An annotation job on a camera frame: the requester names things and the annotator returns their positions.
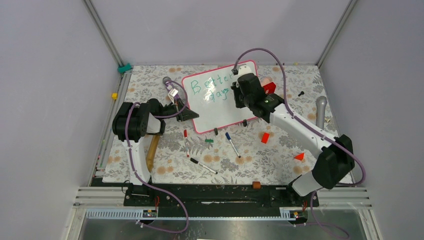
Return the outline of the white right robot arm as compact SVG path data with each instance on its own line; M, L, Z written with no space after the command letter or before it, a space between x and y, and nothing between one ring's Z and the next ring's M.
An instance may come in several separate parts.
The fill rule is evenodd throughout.
M267 94L254 73L236 77L231 86L236 107L248 108L256 117L281 128L316 158L312 170L289 183L286 198L291 205L301 205L313 191L332 189L355 167L349 137L333 136L296 115L282 97Z

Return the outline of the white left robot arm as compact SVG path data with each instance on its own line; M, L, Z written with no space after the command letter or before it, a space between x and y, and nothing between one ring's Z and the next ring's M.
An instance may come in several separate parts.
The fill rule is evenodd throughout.
M141 186L151 179L144 150L145 136L162 136L165 119L176 118L178 122L184 122L199 116L181 99L166 105L156 98L143 103L123 102L112 121L112 132L124 146L130 166L129 182Z

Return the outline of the pink framed whiteboard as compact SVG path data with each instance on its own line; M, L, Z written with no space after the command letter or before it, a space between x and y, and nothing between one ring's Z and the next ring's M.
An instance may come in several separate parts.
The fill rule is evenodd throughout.
M188 107L199 115L193 120L196 133L211 132L255 118L248 108L236 107L231 86L238 76L233 74L233 67L222 66L182 78Z

